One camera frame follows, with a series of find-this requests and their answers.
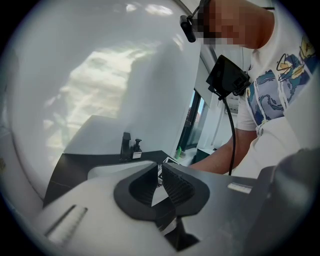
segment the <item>person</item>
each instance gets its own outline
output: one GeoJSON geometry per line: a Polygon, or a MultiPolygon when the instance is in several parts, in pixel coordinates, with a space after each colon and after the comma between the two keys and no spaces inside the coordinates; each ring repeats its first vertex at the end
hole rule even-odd
{"type": "MultiPolygon", "coordinates": [[[[308,84],[317,66],[315,50],[288,11],[274,12],[245,0],[211,0],[199,13],[203,36],[254,49],[248,71],[251,85],[239,97],[233,176],[257,178],[301,147],[284,113],[308,84]]],[[[226,174],[233,138],[190,167],[226,174]]]]}

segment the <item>black marble countertop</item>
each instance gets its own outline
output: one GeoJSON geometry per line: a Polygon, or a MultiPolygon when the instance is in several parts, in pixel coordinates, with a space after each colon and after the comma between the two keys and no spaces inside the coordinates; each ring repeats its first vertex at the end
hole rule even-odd
{"type": "Polygon", "coordinates": [[[120,160],[120,154],[62,154],[56,164],[43,200],[43,207],[88,179],[88,172],[98,166],[153,161],[162,164],[169,157],[163,151],[142,152],[141,158],[120,160]]]}

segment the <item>black faucet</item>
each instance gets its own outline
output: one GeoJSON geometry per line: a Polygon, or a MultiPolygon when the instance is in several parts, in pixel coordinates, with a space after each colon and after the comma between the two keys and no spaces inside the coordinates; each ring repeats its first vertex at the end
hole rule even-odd
{"type": "Polygon", "coordinates": [[[124,132],[122,137],[120,160],[129,160],[131,157],[131,151],[129,147],[129,141],[131,140],[131,135],[129,132],[124,132]]]}

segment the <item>white sink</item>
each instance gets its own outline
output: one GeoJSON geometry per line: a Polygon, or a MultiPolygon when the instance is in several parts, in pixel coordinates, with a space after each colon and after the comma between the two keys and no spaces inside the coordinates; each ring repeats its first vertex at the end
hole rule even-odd
{"type": "Polygon", "coordinates": [[[143,165],[151,165],[153,164],[153,161],[139,161],[139,162],[129,162],[129,163],[120,163],[120,164],[114,164],[114,165],[104,165],[104,166],[97,166],[95,168],[92,168],[88,172],[88,180],[96,178],[96,177],[107,177],[110,174],[131,168],[131,167],[137,167],[137,166],[143,166],[143,165]]]}

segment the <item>black soap dispenser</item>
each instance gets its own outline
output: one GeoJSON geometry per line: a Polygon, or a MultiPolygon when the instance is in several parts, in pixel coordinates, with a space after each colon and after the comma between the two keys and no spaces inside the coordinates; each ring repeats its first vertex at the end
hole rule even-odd
{"type": "Polygon", "coordinates": [[[132,159],[139,159],[142,155],[142,150],[140,149],[139,142],[141,142],[141,139],[136,138],[135,139],[135,145],[131,147],[132,152],[132,159]]]}

